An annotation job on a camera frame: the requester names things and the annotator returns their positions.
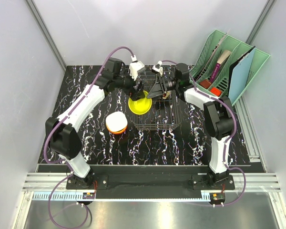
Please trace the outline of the lime green bowl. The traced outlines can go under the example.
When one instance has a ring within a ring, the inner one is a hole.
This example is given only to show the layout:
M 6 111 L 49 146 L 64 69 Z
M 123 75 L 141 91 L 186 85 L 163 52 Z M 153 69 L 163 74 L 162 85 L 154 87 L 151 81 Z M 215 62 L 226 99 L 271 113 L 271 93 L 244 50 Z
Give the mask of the lime green bowl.
M 133 101 L 131 98 L 128 99 L 128 107 L 130 111 L 136 115 L 143 115 L 147 113 L 152 106 L 152 98 L 147 98 L 148 92 L 143 91 L 145 97 L 137 101 Z

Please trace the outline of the white bowl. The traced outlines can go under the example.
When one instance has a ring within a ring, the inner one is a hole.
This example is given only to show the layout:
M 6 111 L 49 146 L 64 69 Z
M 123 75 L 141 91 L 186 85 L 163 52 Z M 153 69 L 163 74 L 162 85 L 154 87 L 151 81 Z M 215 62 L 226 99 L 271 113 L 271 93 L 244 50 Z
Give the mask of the white bowl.
M 123 112 L 114 112 L 105 119 L 106 126 L 113 131 L 119 131 L 128 125 L 127 118 Z

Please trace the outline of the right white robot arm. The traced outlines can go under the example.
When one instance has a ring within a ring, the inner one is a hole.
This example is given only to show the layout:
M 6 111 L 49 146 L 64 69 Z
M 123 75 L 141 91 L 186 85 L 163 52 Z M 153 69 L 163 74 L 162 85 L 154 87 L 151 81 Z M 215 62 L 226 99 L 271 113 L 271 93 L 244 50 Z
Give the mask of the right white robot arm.
M 152 67 L 157 80 L 148 93 L 148 98 L 165 96 L 175 91 L 177 97 L 193 104 L 204 112 L 205 128 L 212 140 L 211 159 L 208 164 L 206 182 L 212 189 L 218 189 L 228 180 L 228 151 L 231 139 L 236 133 L 237 124 L 230 99 L 227 96 L 211 96 L 198 89 L 194 78 L 190 75 L 188 65 L 178 63 L 174 67 L 174 77 L 163 77 L 163 62 Z

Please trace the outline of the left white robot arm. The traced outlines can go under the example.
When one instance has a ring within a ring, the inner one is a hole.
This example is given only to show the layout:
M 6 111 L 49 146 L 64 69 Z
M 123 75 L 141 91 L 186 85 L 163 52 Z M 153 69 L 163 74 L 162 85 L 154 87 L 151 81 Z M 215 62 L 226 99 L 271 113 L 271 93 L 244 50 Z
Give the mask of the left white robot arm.
M 137 77 L 144 70 L 145 65 L 135 57 L 128 66 L 120 59 L 108 58 L 72 105 L 58 117 L 47 119 L 43 153 L 47 154 L 48 149 L 56 153 L 59 160 L 67 164 L 71 174 L 77 177 L 76 182 L 82 188 L 90 188 L 93 177 L 81 153 L 79 128 L 94 107 L 115 89 L 122 89 L 134 101 L 143 99 L 143 83 L 138 83 Z

